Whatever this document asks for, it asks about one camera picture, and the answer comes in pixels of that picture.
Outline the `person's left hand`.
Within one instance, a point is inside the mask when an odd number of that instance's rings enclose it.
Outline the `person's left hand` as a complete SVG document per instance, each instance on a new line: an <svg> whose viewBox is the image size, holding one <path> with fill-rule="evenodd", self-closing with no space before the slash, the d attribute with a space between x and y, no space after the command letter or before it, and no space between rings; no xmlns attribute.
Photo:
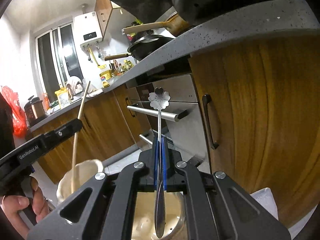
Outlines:
<svg viewBox="0 0 320 240"><path fill-rule="evenodd" d="M33 189L33 212L36 215L36 221L39 222L49 214L48 203L44 199L41 188L38 181L31 177L31 188ZM29 198L24 196L5 196L2 199L1 208L6 215L8 221L12 224L13 228L22 236L23 239L27 239L29 232L28 226L22 220L19 211L24 210L29 206Z"/></svg>

